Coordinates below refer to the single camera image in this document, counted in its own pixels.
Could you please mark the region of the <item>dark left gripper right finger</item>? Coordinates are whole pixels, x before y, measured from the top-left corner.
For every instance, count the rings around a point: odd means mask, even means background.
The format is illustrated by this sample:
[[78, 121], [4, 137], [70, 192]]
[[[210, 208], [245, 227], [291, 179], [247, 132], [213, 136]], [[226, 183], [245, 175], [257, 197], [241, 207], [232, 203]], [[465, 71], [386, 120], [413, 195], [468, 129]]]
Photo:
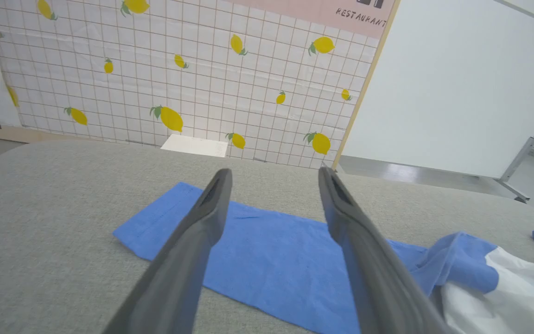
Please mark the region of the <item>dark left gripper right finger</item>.
[[328, 231], [343, 250], [363, 334], [449, 334], [406, 266], [330, 167], [318, 170]]

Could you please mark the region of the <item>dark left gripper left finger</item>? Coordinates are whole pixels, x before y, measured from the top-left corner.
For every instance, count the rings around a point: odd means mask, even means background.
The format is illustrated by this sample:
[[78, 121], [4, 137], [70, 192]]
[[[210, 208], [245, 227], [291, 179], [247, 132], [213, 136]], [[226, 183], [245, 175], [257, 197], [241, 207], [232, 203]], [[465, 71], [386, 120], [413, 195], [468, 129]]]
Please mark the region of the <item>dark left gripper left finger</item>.
[[223, 235], [232, 171], [216, 172], [104, 329], [106, 334], [190, 334], [210, 250]]

